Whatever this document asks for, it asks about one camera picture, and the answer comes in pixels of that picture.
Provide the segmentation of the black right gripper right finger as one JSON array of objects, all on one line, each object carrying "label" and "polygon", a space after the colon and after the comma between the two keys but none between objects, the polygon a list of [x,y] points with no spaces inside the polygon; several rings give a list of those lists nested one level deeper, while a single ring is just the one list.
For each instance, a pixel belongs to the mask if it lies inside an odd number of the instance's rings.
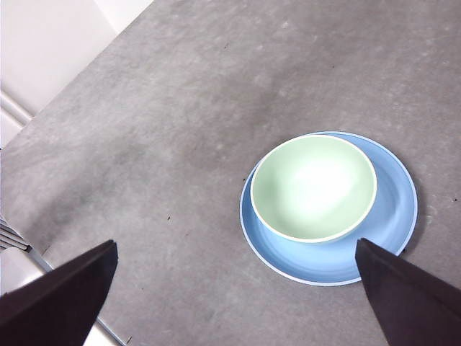
[{"label": "black right gripper right finger", "polygon": [[364,291],[389,345],[459,345],[460,289],[379,247],[357,241]]}]

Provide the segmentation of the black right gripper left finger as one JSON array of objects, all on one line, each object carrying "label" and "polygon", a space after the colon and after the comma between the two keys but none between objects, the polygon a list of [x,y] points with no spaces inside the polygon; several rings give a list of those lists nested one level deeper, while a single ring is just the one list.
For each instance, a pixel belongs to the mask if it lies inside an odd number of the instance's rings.
[{"label": "black right gripper left finger", "polygon": [[1,297],[2,345],[83,345],[118,263],[108,240]]}]

